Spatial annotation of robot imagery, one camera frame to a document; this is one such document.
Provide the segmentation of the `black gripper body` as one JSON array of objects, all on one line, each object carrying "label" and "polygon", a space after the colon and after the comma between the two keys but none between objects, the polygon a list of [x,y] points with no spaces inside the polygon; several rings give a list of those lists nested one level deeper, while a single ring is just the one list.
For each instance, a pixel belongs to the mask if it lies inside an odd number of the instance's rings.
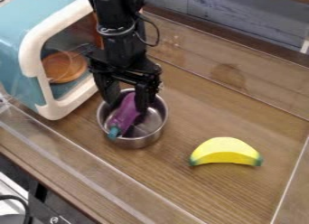
[{"label": "black gripper body", "polygon": [[162,84],[162,68],[142,54],[130,63],[114,63],[107,59],[106,50],[89,46],[85,51],[85,57],[89,60],[91,73],[103,73],[110,75],[116,81],[136,86],[143,82],[154,87],[154,92],[159,91]]}]

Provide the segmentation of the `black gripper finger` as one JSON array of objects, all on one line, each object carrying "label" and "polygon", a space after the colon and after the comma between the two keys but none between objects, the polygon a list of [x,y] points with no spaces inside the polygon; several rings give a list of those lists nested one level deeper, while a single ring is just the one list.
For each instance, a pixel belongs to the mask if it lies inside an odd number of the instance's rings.
[{"label": "black gripper finger", "polygon": [[120,92],[118,81],[103,73],[93,73],[93,81],[104,102],[112,107],[118,101]]},{"label": "black gripper finger", "polygon": [[135,107],[143,115],[155,98],[154,87],[143,82],[135,86]]}]

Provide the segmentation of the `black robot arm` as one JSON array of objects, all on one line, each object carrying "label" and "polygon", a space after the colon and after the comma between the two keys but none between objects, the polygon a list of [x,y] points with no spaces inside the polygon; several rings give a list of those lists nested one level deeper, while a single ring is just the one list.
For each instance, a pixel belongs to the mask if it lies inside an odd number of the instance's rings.
[{"label": "black robot arm", "polygon": [[147,58],[144,22],[155,25],[140,13],[143,0],[88,0],[96,15],[96,32],[104,48],[88,53],[95,85],[106,103],[115,105],[119,82],[135,88],[134,103],[144,114],[155,101],[160,85],[160,67]]}]

